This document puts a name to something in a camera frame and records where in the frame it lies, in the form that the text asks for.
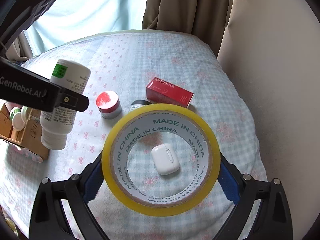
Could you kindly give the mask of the light blue hanging cloth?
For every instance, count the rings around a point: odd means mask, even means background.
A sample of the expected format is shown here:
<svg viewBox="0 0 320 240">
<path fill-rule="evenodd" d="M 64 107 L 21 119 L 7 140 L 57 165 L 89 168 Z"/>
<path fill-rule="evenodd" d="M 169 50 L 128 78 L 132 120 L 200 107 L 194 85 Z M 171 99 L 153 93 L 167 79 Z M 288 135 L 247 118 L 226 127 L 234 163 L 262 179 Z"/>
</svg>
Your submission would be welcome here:
<svg viewBox="0 0 320 240">
<path fill-rule="evenodd" d="M 56 0 L 24 33 L 33 55 L 99 33 L 141 29 L 146 0 Z"/>
</svg>

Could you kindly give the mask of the red carton box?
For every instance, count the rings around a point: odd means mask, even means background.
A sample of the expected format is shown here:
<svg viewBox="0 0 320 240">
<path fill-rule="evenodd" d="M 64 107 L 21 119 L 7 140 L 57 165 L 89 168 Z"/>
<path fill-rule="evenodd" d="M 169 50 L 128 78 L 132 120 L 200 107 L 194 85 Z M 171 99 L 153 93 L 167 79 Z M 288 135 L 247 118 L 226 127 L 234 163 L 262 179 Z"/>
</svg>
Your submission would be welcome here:
<svg viewBox="0 0 320 240">
<path fill-rule="evenodd" d="M 194 93 L 154 77 L 146 86 L 146 98 L 156 103 L 168 103 L 188 108 Z"/>
</svg>

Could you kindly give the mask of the white pill bottle green label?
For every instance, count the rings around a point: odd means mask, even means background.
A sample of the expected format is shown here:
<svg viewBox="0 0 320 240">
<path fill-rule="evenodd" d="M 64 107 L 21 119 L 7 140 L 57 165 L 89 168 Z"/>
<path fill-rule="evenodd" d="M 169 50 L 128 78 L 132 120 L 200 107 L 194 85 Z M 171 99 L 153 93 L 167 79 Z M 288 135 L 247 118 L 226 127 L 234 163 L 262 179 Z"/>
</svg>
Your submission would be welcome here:
<svg viewBox="0 0 320 240">
<path fill-rule="evenodd" d="M 88 107 L 88 100 L 81 101 L 91 71 L 74 61 L 59 59 L 50 82 L 65 89 L 61 103 L 52 112 L 41 112 L 41 142 L 50 150 L 62 150 L 66 146 L 67 135 L 71 132 L 77 112 Z"/>
</svg>

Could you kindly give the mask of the yellow tape roll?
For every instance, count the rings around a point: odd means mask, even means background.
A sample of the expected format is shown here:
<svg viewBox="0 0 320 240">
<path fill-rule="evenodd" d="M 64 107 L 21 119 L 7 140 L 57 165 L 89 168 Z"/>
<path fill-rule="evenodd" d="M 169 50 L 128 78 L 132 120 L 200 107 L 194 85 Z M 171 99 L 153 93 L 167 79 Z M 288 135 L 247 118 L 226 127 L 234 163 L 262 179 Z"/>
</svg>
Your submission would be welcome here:
<svg viewBox="0 0 320 240">
<path fill-rule="evenodd" d="M 169 197 L 147 195 L 134 185 L 127 170 L 135 143 L 155 132 L 178 135 L 195 155 L 192 181 Z M 219 145 L 209 125 L 194 112 L 166 103 L 147 105 L 122 117 L 108 134 L 101 158 L 104 180 L 114 196 L 129 209 L 155 217 L 179 215 L 202 202 L 217 181 L 220 162 Z"/>
</svg>

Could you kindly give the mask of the white jar pale green label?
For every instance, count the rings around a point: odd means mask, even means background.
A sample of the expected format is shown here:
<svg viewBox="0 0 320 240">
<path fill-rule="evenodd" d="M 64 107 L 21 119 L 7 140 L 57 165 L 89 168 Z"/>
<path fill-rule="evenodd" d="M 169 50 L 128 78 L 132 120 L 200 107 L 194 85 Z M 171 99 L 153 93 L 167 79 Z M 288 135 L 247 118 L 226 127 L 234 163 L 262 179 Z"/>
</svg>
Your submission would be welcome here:
<svg viewBox="0 0 320 240">
<path fill-rule="evenodd" d="M 21 118 L 24 123 L 27 123 L 29 116 L 31 114 L 32 108 L 27 106 L 22 106 L 21 108 Z"/>
</svg>

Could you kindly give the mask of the small white jar black lid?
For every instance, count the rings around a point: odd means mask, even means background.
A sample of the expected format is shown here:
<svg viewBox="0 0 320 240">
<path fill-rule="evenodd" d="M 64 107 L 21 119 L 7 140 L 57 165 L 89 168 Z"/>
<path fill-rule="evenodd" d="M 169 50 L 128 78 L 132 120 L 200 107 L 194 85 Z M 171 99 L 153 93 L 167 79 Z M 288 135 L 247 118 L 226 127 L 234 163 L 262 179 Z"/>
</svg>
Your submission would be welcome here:
<svg viewBox="0 0 320 240">
<path fill-rule="evenodd" d="M 134 111 L 143 106 L 151 105 L 152 103 L 147 100 L 135 100 L 130 105 L 130 111 Z"/>
</svg>

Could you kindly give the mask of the beige left curtain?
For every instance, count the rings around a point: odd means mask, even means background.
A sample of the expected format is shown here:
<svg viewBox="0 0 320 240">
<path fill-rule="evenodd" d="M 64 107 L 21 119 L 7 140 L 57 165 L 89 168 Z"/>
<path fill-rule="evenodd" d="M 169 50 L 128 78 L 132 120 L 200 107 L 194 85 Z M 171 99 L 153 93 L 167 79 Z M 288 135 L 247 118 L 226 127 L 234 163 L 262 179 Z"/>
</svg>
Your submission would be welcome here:
<svg viewBox="0 0 320 240">
<path fill-rule="evenodd" d="M 33 57 L 30 44 L 24 32 L 21 32 L 11 46 L 7 49 L 6 56 L 10 61 L 22 62 L 25 62 Z"/>
</svg>

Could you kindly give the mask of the cardboard box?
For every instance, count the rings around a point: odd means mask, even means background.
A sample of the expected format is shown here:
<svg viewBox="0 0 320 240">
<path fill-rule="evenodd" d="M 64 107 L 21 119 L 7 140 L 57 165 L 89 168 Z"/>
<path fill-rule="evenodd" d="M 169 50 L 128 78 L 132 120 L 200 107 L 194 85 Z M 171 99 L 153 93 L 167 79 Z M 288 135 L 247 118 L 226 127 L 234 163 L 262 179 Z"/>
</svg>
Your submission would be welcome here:
<svg viewBox="0 0 320 240">
<path fill-rule="evenodd" d="M 7 142 L 11 150 L 32 159 L 32 161 L 43 162 L 48 158 L 49 149 L 41 143 L 41 111 L 32 108 L 24 129 L 16 131 L 9 119 L 10 111 L 14 107 L 22 108 L 16 103 L 1 101 L 1 140 Z"/>
</svg>

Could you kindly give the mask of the checkered floral bed sheet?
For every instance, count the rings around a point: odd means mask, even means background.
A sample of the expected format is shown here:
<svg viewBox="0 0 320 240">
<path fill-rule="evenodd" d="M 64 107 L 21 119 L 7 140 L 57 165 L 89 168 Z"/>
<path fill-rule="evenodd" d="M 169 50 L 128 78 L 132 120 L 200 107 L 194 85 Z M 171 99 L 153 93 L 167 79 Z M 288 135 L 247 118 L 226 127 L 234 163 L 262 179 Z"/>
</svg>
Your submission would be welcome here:
<svg viewBox="0 0 320 240">
<path fill-rule="evenodd" d="M 154 77 L 194 93 L 189 109 L 211 127 L 225 158 L 242 173 L 267 179 L 248 107 L 213 52 L 195 36 L 154 31 L 99 35 L 47 51 L 22 66 L 50 78 L 58 59 L 72 60 L 91 70 L 84 91 L 90 104 L 87 111 L 76 114 L 66 147 L 50 152 L 46 161 L 38 163 L 1 141 L 1 206 L 26 237 L 41 179 L 60 181 L 81 173 L 99 155 L 109 131 L 121 118 L 104 119 L 95 104 L 97 96 L 114 90 L 122 113 L 127 114 L 133 101 L 146 99 L 146 85 Z M 170 142 L 181 168 L 161 177 L 151 149 Z M 184 189 L 196 168 L 191 147 L 170 133 L 153 133 L 139 140 L 128 159 L 134 184 L 159 197 Z M 132 211 L 116 199 L 105 182 L 88 205 L 110 239 L 212 239 L 233 208 L 219 183 L 199 205 L 179 216 L 150 217 Z"/>
</svg>

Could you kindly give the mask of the white jar striped green label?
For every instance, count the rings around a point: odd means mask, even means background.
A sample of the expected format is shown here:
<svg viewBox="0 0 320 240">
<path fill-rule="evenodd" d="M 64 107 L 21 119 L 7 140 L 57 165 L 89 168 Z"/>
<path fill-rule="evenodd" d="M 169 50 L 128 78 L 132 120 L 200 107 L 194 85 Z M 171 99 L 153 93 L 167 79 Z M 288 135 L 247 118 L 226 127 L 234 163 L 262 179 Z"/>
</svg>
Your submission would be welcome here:
<svg viewBox="0 0 320 240">
<path fill-rule="evenodd" d="M 22 119 L 22 112 L 20 108 L 12 108 L 9 114 L 9 119 L 14 130 L 21 131 L 24 129 L 25 122 Z"/>
</svg>

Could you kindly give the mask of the red lid small jar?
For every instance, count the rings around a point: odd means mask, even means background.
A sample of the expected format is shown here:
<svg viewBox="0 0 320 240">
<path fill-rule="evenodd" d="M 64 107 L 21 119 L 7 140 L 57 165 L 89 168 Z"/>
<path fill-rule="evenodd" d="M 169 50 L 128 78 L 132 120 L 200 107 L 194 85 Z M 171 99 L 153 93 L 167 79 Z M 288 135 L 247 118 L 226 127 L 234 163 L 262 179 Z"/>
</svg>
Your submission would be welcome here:
<svg viewBox="0 0 320 240">
<path fill-rule="evenodd" d="M 107 90 L 100 93 L 96 99 L 96 106 L 105 119 L 114 119 L 121 113 L 119 96 L 115 91 Z"/>
</svg>

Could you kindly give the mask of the brown right curtain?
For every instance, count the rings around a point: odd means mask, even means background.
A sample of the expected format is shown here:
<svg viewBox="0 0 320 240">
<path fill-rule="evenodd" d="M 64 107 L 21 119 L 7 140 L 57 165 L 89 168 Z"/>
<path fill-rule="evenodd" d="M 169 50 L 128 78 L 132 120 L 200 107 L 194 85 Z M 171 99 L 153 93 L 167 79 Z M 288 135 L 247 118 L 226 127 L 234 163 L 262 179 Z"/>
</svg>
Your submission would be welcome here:
<svg viewBox="0 0 320 240">
<path fill-rule="evenodd" d="M 219 53 L 233 0 L 146 0 L 142 28 L 198 37 Z"/>
</svg>

